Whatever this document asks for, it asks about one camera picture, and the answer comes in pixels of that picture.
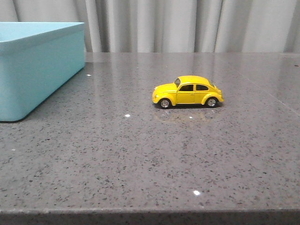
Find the yellow toy beetle car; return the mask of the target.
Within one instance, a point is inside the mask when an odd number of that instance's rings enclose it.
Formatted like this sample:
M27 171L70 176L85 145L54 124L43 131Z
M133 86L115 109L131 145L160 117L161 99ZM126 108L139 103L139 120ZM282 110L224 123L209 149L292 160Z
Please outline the yellow toy beetle car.
M162 109L176 105L204 105L214 108L224 102L222 91L207 78L196 75L179 76L172 83L154 88L152 102Z

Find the light blue storage box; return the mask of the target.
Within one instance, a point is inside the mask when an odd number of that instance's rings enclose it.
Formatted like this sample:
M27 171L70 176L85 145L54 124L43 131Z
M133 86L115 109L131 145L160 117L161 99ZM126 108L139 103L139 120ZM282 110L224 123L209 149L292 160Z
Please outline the light blue storage box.
M84 23L1 22L0 120L23 119L84 65Z

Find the grey pleated curtain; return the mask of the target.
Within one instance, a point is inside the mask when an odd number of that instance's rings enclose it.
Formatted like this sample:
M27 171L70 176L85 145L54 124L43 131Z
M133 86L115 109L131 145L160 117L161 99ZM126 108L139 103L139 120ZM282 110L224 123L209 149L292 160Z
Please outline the grey pleated curtain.
M3 22L83 22L88 52L300 50L297 0L3 0Z

